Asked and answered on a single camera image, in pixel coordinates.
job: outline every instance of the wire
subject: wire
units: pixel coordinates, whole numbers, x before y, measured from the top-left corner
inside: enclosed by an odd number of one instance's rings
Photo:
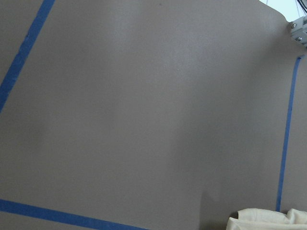
[[[307,7],[306,5],[303,3],[302,0],[296,0],[298,2],[298,4],[301,6],[302,10],[307,13]]]
[[[300,13],[299,13],[299,9],[298,9],[298,5],[297,5],[297,1],[295,1],[295,4],[296,4],[296,9],[297,9],[297,14],[299,17],[301,17]]]

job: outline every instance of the blue painter's tape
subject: blue painter's tape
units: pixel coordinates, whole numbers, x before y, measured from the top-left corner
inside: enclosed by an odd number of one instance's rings
[[[294,100],[295,82],[296,82],[299,62],[303,58],[304,58],[304,55],[296,59],[294,69],[293,69],[289,105],[288,105],[288,114],[287,114],[287,121],[286,121],[286,129],[284,132],[284,140],[283,140],[283,155],[282,155],[282,162],[280,166],[278,192],[277,192],[277,199],[276,199],[276,211],[277,212],[280,212],[280,206],[282,203],[283,179],[284,179],[284,171],[286,167],[287,149],[288,149],[288,141],[289,141],[289,135],[290,135],[290,124],[291,124],[292,107],[293,107],[293,100]]]
[[[97,230],[144,230],[124,224],[117,224],[109,221],[94,219],[90,217],[78,216],[65,212],[54,211],[51,209],[24,205],[12,201],[0,199],[0,211],[13,214],[34,217],[39,219],[51,220],[63,224],[85,227]]]
[[[35,43],[35,40],[42,29],[44,22],[53,6],[55,0],[44,0],[40,6],[37,15],[32,22],[27,36],[21,44],[18,54],[15,56],[8,72],[6,73],[2,84],[0,85],[0,113],[9,97],[11,90],[16,83],[20,71]]]

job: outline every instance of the tape strip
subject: tape strip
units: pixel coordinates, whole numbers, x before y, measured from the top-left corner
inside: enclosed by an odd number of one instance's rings
[[[283,155],[282,155],[282,162],[280,166],[278,192],[277,192],[277,199],[276,199],[276,211],[277,212],[280,212],[280,206],[282,202],[283,179],[284,179],[284,171],[285,171],[285,166],[286,166],[289,134],[290,134],[290,124],[291,124],[292,107],[293,107],[293,100],[294,100],[295,82],[296,82],[296,77],[297,77],[298,66],[299,66],[301,59],[303,58],[304,58],[304,55],[296,59],[294,69],[293,69],[289,105],[288,105],[288,114],[287,114],[287,121],[286,121],[286,129],[284,132],[284,140],[283,140]]]
[[[12,201],[0,199],[0,211],[13,214],[34,217],[39,219],[51,220],[63,224],[71,224],[75,226],[85,227],[97,230],[144,230],[142,228],[133,227],[124,224],[117,224],[109,221],[78,216],[65,212],[54,211],[51,209],[24,205]]]
[[[24,63],[36,41],[36,38],[42,29],[44,22],[53,6],[55,0],[44,0],[40,6],[37,15],[32,22],[27,36],[21,44],[18,54],[15,56],[8,72],[6,73],[2,84],[0,85],[0,113],[9,97],[11,90],[13,89],[20,71],[22,70]]]

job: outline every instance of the gray wall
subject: gray wall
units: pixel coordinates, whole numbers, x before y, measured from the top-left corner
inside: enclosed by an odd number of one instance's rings
[[[40,4],[1,1],[0,80]],[[0,198],[153,230],[274,210],[303,53],[258,0],[58,0],[0,115]],[[307,209],[306,71],[282,209]]]

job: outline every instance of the beige surface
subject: beige surface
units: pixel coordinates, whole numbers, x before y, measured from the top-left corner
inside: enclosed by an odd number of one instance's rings
[[[1,198],[153,230],[274,209],[304,52],[257,0],[58,0],[0,115]],[[293,158],[306,170],[306,70],[283,198],[300,210],[289,184],[303,183]]]

